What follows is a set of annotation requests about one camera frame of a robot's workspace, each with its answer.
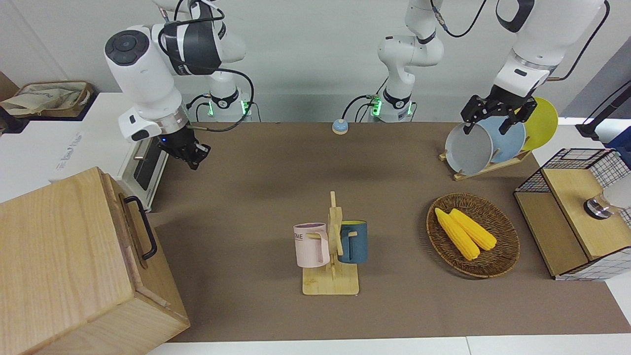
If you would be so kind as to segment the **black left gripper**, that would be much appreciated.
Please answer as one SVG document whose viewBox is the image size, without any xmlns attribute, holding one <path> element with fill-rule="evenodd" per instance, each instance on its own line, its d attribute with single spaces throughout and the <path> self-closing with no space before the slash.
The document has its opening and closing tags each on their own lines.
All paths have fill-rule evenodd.
<svg viewBox="0 0 631 355">
<path fill-rule="evenodd" d="M 472 95 L 465 103 L 460 111 L 460 116 L 464 121 L 463 132 L 469 135 L 476 123 L 489 117 L 506 116 L 499 127 L 499 133 L 505 135 L 515 124 L 527 122 L 537 106 L 538 103 L 531 93 L 521 97 L 493 85 L 491 92 L 485 98 Z"/>
</svg>

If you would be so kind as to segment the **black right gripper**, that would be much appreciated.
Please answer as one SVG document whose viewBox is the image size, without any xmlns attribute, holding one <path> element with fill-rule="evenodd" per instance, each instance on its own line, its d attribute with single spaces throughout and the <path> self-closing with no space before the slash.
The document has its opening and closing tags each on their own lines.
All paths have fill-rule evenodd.
<svg viewBox="0 0 631 355">
<path fill-rule="evenodd" d="M 176 159 L 185 160 L 190 169 L 196 171 L 202 159 L 208 156 L 211 147 L 201 144 L 194 131 L 184 126 L 171 134 L 160 135 L 160 148 Z"/>
</svg>

